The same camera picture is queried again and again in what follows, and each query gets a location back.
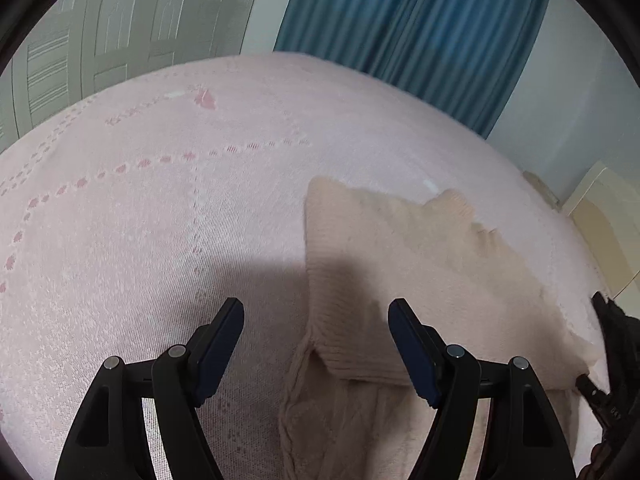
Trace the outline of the black padded jacket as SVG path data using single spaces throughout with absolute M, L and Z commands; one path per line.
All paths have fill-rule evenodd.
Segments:
M 639 395 L 639 320 L 600 292 L 591 303 L 602 332 L 611 394 L 630 408 Z

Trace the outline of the blue curtain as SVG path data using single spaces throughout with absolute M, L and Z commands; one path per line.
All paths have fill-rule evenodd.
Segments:
M 290 0 L 276 48 L 358 70 L 487 138 L 549 0 Z

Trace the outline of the peach knit sweater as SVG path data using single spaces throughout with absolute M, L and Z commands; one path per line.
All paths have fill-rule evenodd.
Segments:
M 305 222 L 308 323 L 279 417 L 286 478 L 408 478 L 456 408 L 454 475 L 473 478 L 489 385 L 515 361 L 567 420 L 570 387 L 603 348 L 463 195 L 417 204 L 314 178 Z

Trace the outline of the pink patterned bed sheet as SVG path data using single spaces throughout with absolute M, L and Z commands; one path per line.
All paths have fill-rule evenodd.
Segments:
M 75 104 L 1 156 L 1 432 L 50 479 L 96 371 L 187 340 L 228 297 L 245 327 L 201 411 L 229 479 L 284 473 L 278 411 L 307 322 L 312 178 L 424 203 L 455 188 L 600 346 L 582 239 L 434 107 L 296 54 L 165 68 Z

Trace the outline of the white wardrobe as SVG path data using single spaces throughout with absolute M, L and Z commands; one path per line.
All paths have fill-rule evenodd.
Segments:
M 1 146 L 161 68 L 240 52 L 254 0 L 58 0 L 1 75 Z

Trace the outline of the cream wooden headboard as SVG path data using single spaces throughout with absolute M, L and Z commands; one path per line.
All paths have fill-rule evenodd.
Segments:
M 562 205 L 615 298 L 639 287 L 639 187 L 596 162 Z

